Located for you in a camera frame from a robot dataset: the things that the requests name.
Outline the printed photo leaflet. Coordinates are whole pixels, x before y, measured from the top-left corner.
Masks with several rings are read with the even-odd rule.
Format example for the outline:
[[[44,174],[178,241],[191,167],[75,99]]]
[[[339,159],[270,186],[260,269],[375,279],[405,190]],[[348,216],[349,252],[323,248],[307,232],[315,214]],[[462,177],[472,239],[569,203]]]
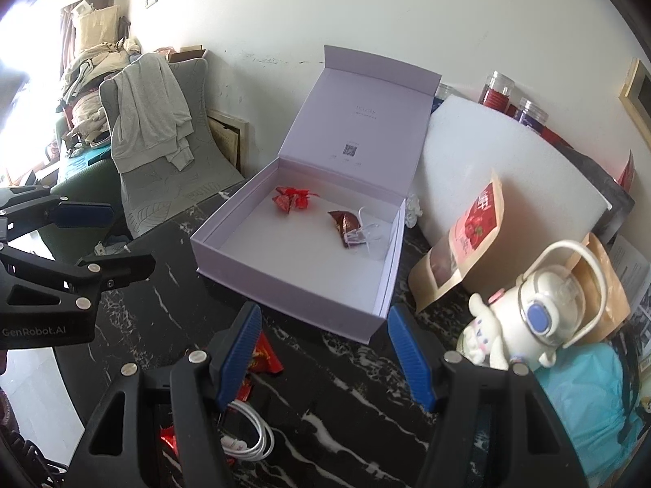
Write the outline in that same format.
[[[618,235],[609,251],[612,267],[623,285],[636,328],[650,328],[650,261]]]

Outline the clear jar behind box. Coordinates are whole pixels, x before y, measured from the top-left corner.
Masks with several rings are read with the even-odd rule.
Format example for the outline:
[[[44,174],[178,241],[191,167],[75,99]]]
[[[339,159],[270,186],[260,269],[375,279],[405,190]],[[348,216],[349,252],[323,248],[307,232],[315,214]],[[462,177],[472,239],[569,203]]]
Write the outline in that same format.
[[[454,87],[440,83],[433,99],[431,111],[436,111],[448,97],[456,95],[456,93],[457,90]]]

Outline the red ketchup style snack packet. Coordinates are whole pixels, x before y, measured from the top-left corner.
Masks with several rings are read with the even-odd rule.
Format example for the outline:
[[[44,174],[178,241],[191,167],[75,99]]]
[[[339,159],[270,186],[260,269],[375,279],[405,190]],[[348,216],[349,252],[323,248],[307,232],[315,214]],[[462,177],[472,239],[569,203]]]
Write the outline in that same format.
[[[246,402],[250,393],[251,393],[251,379],[245,378],[239,387],[239,390],[236,394],[236,399],[239,401]]]

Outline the brown paper bag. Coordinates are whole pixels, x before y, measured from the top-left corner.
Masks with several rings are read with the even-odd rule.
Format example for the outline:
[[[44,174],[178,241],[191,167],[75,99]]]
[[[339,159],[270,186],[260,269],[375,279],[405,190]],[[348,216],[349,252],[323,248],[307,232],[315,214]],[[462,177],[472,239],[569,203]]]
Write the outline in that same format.
[[[599,323],[586,336],[578,340],[578,345],[603,342],[618,331],[631,312],[625,289],[612,267],[603,244],[593,233],[590,233],[584,239],[583,244],[595,255],[601,270],[603,270],[606,279],[607,304]],[[572,275],[578,280],[585,293],[586,311],[583,323],[581,323],[581,326],[585,326],[598,312],[600,304],[599,287],[594,271],[577,253],[572,254],[568,260],[568,265],[572,268]]]

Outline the red candy packet white text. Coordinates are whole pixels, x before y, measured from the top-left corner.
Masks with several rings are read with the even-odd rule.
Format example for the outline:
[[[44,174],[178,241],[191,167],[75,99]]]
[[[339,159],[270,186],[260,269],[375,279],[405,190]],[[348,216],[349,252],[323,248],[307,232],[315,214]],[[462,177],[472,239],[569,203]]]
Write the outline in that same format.
[[[273,197],[273,202],[276,206],[286,214],[290,213],[293,208],[293,198],[295,197],[295,190],[292,187],[276,188],[276,195]]]

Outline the clear acrylic holder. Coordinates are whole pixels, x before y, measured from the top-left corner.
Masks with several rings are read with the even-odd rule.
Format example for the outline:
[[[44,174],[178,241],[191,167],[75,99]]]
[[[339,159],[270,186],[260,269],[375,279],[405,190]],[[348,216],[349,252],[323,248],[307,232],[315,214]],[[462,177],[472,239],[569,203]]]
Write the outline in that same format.
[[[383,260],[389,252],[391,243],[391,226],[371,215],[362,206],[358,209],[358,228],[343,233],[344,243],[348,247],[361,247],[366,249],[367,255],[375,260]]]

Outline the red gold character snack packet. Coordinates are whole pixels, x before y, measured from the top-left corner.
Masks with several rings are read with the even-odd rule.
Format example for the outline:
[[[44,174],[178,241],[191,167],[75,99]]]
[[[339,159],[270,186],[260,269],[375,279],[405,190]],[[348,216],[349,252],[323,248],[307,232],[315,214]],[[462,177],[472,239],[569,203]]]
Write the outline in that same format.
[[[173,460],[177,460],[179,458],[177,435],[175,435],[174,427],[172,425],[161,427],[160,440],[163,452]]]

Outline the clear jar purple label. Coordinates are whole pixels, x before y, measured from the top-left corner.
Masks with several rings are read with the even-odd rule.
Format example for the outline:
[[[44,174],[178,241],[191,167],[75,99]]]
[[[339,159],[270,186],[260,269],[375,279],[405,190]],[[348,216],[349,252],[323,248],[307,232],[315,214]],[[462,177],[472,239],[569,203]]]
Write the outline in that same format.
[[[543,132],[548,119],[547,112],[529,98],[521,97],[513,118],[539,135]]]

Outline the grey sweatshirt on chair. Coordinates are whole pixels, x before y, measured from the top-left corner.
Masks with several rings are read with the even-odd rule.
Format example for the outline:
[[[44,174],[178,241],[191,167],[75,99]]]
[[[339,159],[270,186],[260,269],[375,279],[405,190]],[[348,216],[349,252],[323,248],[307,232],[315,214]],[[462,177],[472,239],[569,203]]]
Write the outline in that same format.
[[[113,82],[118,115],[111,133],[111,156],[121,174],[166,159],[177,170],[194,161],[188,137],[192,116],[169,63],[157,53],[140,56]]]

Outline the red cartoon figure snack packet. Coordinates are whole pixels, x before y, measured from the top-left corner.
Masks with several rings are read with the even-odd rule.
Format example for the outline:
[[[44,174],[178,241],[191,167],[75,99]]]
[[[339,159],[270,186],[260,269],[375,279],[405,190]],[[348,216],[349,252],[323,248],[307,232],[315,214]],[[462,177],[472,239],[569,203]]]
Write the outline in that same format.
[[[274,352],[266,334],[262,331],[251,354],[248,364],[251,373],[281,373],[284,370],[282,362]]]

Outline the dark green sofa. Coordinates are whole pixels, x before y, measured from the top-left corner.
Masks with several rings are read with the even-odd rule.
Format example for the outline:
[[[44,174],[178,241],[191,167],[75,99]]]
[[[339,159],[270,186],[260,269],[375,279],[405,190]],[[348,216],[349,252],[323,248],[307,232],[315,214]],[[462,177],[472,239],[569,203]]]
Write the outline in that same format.
[[[74,264],[92,255],[100,242],[131,237],[120,189],[120,176],[112,159],[100,160],[51,189],[53,195],[66,197],[73,205],[106,205],[113,212],[111,219],[104,217],[102,227],[87,226],[90,210],[74,209],[67,227],[50,224],[40,228],[39,235],[55,260]]]

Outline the open lavender gift box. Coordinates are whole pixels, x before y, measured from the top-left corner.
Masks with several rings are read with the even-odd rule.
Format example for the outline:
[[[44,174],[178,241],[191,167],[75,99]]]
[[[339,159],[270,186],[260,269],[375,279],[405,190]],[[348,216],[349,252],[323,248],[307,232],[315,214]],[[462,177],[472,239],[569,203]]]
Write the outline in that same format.
[[[192,235],[197,270],[296,320],[368,342],[391,306],[406,198],[439,82],[425,68],[327,46],[276,159]],[[286,214],[273,202],[279,186],[319,197]],[[362,206],[391,226],[383,260],[344,248],[329,215]]]

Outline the dark brown candy packet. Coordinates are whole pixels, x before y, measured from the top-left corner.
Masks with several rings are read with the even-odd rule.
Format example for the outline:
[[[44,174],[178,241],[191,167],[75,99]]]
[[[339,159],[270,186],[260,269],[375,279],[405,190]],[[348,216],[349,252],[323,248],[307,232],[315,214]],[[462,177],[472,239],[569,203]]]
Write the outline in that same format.
[[[334,220],[344,248],[364,244],[365,237],[358,216],[345,210],[331,210],[329,215]]]

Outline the black board behind foam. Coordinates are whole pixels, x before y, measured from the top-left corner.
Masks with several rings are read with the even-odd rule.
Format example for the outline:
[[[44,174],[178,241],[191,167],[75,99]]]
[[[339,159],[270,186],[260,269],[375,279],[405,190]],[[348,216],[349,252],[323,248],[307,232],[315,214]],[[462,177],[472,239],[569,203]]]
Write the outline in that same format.
[[[634,209],[634,199],[595,160],[575,150],[552,130],[544,128],[542,138],[558,152],[561,152],[606,199],[607,210],[599,218],[595,227],[592,228],[592,233],[604,246],[607,246],[615,239],[631,210]]]

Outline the grey leaf pattern chair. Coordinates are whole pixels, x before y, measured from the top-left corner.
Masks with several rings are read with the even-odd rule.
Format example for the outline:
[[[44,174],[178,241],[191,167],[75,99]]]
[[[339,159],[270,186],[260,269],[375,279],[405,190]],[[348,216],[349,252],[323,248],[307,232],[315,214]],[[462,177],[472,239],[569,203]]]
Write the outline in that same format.
[[[209,127],[208,69],[205,59],[148,53],[99,87],[132,237],[244,180]]]

